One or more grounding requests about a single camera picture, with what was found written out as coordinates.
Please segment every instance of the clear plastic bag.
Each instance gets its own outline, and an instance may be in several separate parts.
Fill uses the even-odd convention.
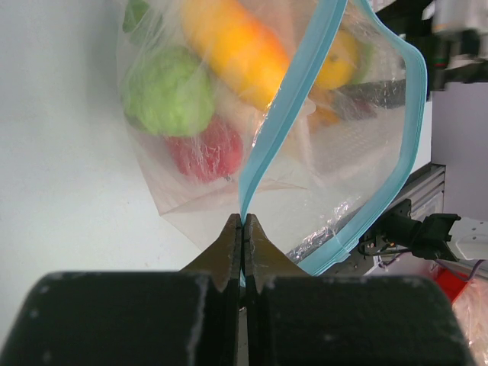
[[[294,262],[332,237],[347,254],[361,208],[380,194],[374,220],[393,199],[418,140],[412,126],[405,144],[408,63],[365,1],[118,1],[120,98],[159,214],[205,249],[255,196],[250,212]]]
[[[459,298],[453,309],[464,330],[476,363],[488,364],[488,282],[475,278]]]

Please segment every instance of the cable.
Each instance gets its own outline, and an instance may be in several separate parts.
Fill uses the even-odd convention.
[[[471,271],[470,275],[467,277],[460,276],[457,272],[450,269],[447,265],[445,265],[444,263],[442,263],[438,259],[434,260],[434,262],[437,263],[438,265],[440,265],[441,267],[443,267],[444,269],[447,269],[448,271],[450,271],[453,276],[460,279],[461,281],[469,282],[474,278],[474,276],[476,276],[476,272],[478,272],[478,269],[480,269],[480,266],[485,262],[485,260],[480,259],[478,262],[476,262],[476,264],[473,266],[473,270]]]

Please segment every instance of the blue zipper seal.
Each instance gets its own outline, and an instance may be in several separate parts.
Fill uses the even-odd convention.
[[[427,95],[427,67],[422,54],[399,38],[378,19],[367,0],[356,5],[373,21],[404,58],[406,64],[406,105],[400,158],[390,177],[339,233],[298,264],[310,275],[321,275],[330,266],[344,261],[359,237],[386,210],[408,179],[419,149],[420,130]]]
[[[321,0],[317,4],[280,90],[271,104],[265,122],[239,177],[239,203],[242,223],[259,182],[293,126],[316,76],[336,37],[347,0]]]

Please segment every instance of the plastic fruit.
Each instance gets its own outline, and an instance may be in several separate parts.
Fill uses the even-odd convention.
[[[336,89],[355,76],[360,63],[360,45],[346,30],[339,29],[315,80],[322,89]]]
[[[234,174],[241,166],[241,138],[217,115],[208,128],[195,137],[165,140],[178,170],[191,179],[215,181]]]
[[[130,42],[142,46],[146,42],[153,42],[161,35],[162,14],[156,13],[144,0],[129,0],[125,8],[122,31],[130,34]]]
[[[268,109],[290,65],[268,27],[237,0],[184,0],[181,24],[191,47],[243,101]]]
[[[142,55],[123,80],[121,96],[126,115],[154,135],[196,135],[215,109],[210,78],[184,47]]]

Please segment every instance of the green fruit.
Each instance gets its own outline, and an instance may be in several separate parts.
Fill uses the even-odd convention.
[[[129,0],[127,7],[125,8],[122,31],[124,31],[124,33],[130,33],[136,29],[148,10],[149,4],[144,0]]]
[[[122,31],[136,46],[157,43],[162,36],[162,14],[157,14],[144,0],[129,0],[125,8]]]
[[[210,78],[184,47],[142,55],[127,73],[121,97],[126,115],[153,135],[196,135],[215,109]]]

